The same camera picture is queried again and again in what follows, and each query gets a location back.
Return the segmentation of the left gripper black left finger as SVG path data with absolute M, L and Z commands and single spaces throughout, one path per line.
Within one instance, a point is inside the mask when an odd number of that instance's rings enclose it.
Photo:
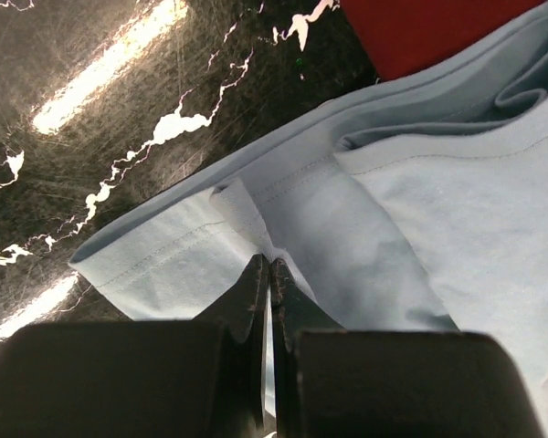
M 253 255 L 237 282 L 195 319 L 222 334 L 211 437 L 264 433 L 269 262 Z

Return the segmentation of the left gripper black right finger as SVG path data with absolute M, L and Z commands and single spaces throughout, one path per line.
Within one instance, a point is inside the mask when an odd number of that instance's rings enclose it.
M 300 334 L 343 326 L 300 290 L 284 259 L 277 258 L 270 265 L 269 282 L 277 433 L 279 437 L 301 437 Z

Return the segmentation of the blue-grey t-shirt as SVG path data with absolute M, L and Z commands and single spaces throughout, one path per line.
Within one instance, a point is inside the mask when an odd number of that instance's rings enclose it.
M 250 143 L 69 263 L 129 318 L 191 318 L 259 253 L 348 329 L 490 334 L 548 436 L 548 2 Z

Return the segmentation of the folded dark red t-shirt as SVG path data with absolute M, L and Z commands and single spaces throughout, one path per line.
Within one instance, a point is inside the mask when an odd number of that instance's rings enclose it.
M 340 6 L 383 80 L 442 62 L 538 0 L 346 0 Z

